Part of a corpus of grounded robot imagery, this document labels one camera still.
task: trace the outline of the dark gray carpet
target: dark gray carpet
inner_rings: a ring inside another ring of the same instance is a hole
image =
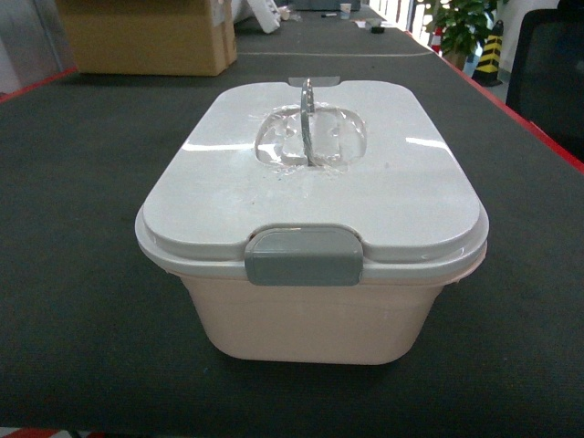
[[[349,23],[337,23],[347,25],[339,41],[332,21],[302,16],[274,36],[245,23],[241,55],[218,78],[75,74],[0,105],[0,424],[250,437],[582,434],[582,174],[435,55],[245,54],[363,53],[365,41],[375,54],[424,51],[397,30]],[[484,264],[444,290],[413,349],[388,365],[226,357],[133,233],[148,191],[220,92],[302,76],[411,89],[489,213]]]

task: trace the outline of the white object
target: white object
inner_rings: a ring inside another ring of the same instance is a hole
[[[340,4],[340,19],[348,20],[350,17],[351,3],[341,3]]]
[[[247,0],[231,0],[231,16],[234,19],[234,23],[239,23],[253,14],[254,11],[252,11]]]
[[[412,346],[443,286],[485,257],[485,209],[413,94],[385,82],[314,88],[316,105],[343,109],[348,124],[364,130],[364,148],[359,144],[347,162],[330,168],[261,162],[266,121],[299,97],[298,88],[283,83],[219,96],[140,209],[138,241],[151,260],[181,278],[209,339],[229,355],[395,360]],[[300,135],[293,127],[282,132],[286,141]],[[329,134],[343,143],[342,131]],[[304,225],[331,225],[359,238],[364,259],[357,286],[247,280],[244,251],[252,236]]]
[[[247,3],[264,32],[271,34],[280,28],[280,13],[274,0],[247,0]]]

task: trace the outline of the handle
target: handle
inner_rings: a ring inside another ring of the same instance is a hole
[[[310,115],[314,114],[314,93],[310,78],[302,84],[300,95],[300,126],[302,127],[302,141],[304,142],[304,154],[308,159],[308,166],[316,166],[314,152],[312,150],[312,138],[310,137]]]

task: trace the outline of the cardboard box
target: cardboard box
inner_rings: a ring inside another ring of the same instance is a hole
[[[237,58],[230,0],[56,3],[83,73],[216,76]]]

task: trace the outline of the container lid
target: container lid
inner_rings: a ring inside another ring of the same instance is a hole
[[[217,98],[139,213],[136,231],[148,256],[185,275],[245,274],[253,236],[303,225],[356,235],[364,276],[443,276],[484,252],[485,210],[408,89],[377,81],[314,88],[317,105],[360,118],[361,152],[337,166],[260,160],[266,120],[299,98],[299,89],[284,83],[246,85]],[[299,135],[290,130],[285,135]],[[342,142],[343,132],[331,135]]]

